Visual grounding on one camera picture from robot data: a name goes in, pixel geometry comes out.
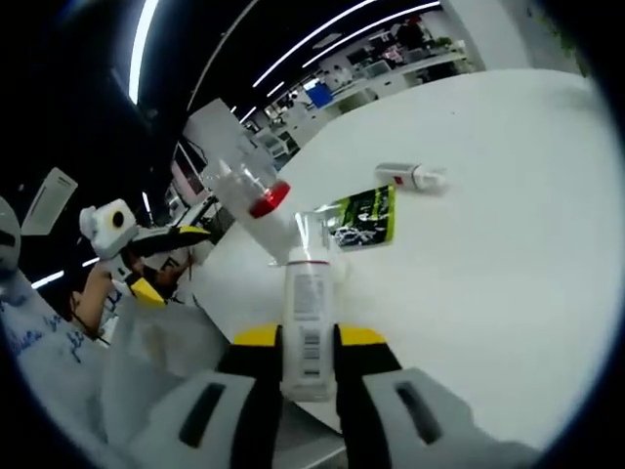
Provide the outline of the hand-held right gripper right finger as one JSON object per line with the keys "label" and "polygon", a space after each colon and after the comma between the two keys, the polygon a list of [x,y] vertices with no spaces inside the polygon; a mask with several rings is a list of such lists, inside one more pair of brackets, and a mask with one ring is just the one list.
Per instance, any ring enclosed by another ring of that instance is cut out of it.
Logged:
{"label": "hand-held right gripper right finger", "polygon": [[336,410],[353,468],[483,468],[488,437],[466,402],[402,367],[373,329],[333,331]]}

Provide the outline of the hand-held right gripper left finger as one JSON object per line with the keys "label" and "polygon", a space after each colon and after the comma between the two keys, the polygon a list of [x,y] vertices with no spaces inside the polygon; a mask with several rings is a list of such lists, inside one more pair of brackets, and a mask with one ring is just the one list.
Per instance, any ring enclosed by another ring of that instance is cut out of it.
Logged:
{"label": "hand-held right gripper left finger", "polygon": [[215,370],[183,382],[150,410],[133,456],[142,468],[270,468],[281,376],[281,326],[239,333]]}

